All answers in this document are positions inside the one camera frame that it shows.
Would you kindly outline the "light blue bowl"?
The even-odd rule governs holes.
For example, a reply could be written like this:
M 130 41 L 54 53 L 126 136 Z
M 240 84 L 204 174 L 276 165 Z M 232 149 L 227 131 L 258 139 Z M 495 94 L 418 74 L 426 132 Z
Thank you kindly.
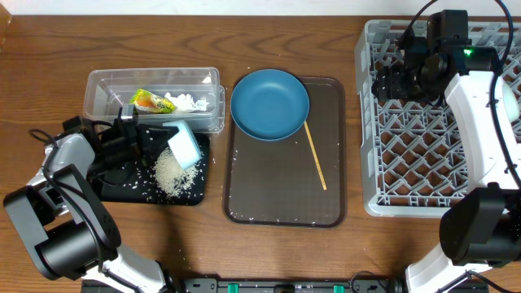
M 190 126 L 184 120 L 166 122 L 163 126 L 178 130 L 168 144 L 180 167 L 185 170 L 195 165 L 202 158 L 202 152 Z

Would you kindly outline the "yellow snack wrapper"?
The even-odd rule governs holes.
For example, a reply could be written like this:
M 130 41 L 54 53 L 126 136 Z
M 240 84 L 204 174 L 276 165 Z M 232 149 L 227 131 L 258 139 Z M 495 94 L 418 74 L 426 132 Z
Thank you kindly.
M 153 114 L 169 114 L 176 109 L 175 105 L 167 98 L 160 97 L 150 91 L 137 89 L 129 100 L 138 110 Z

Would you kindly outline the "white tissue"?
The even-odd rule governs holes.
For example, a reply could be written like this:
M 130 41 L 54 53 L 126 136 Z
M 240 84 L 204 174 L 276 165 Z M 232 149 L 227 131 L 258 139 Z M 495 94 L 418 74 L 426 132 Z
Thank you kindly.
M 174 105 L 175 113 L 205 112 L 209 105 L 204 98 L 195 100 L 190 94 L 173 96 L 167 92 L 164 97 Z

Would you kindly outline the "mint green bowl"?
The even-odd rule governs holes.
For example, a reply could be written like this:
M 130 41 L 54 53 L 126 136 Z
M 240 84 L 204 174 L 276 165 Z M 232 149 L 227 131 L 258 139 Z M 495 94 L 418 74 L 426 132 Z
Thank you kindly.
M 505 81 L 502 84 L 502 93 L 506 114 L 509 122 L 512 123 L 520 117 L 520 108 L 513 90 Z

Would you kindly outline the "dark blue plate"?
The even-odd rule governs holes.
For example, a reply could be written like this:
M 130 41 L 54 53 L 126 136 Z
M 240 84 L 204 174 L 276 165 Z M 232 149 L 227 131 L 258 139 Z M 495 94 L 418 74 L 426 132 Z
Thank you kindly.
M 309 94 L 294 75 L 261 69 L 235 85 L 232 118 L 246 135 L 261 141 L 279 141 L 298 132 L 309 115 Z

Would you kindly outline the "wooden chopstick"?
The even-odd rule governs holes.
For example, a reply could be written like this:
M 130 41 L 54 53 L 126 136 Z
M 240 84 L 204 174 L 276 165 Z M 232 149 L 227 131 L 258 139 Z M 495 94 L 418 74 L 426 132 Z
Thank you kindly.
M 310 146 L 310 149 L 311 149 L 311 152 L 312 152 L 312 155 L 313 155 L 313 160 L 314 160 L 314 163 L 316 165 L 316 169 L 317 169 L 317 173 L 318 173 L 318 176 L 319 176 L 319 180 L 320 180 L 321 185 L 322 185 L 322 189 L 323 190 L 327 190 L 326 181 L 325 181 L 325 178 L 324 178 L 323 173 L 322 173 L 322 168 L 321 168 L 321 165 L 320 165 L 320 162 L 319 162 L 319 158 L 317 156 L 316 148 L 314 146 L 313 138 L 312 138 L 312 135 L 311 135 L 311 132 L 310 132 L 310 129 L 309 129 L 307 121 L 304 122 L 304 129 L 305 129 L 305 132 L 306 132 L 307 139 L 309 141 L 309 146 Z

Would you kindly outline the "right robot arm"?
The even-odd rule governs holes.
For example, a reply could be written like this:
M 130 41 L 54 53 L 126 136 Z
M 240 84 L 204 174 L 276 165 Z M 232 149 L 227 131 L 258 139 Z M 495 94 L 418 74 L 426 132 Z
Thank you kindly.
M 380 69 L 371 88 L 383 102 L 447 103 L 466 160 L 467 194 L 442 216 L 439 244 L 406 269 L 409 292 L 446 292 L 520 258 L 519 105 L 501 76 L 506 56 L 468 33 L 464 10 L 431 15 L 423 37 L 407 28 L 403 63 Z

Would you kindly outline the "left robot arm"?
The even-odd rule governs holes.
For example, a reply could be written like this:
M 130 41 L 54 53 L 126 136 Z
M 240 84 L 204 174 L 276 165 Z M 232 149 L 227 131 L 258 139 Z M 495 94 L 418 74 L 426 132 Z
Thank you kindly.
M 35 267 L 50 280 L 82 278 L 105 291 L 183 292 L 183 282 L 159 261 L 122 243 L 92 187 L 94 180 L 122 164 L 150 164 L 179 130 L 140 125 L 134 117 L 106 122 L 101 132 L 99 124 L 76 116 L 63 123 L 57 136 L 30 130 L 44 143 L 46 158 L 26 186 L 5 197 L 3 207 Z

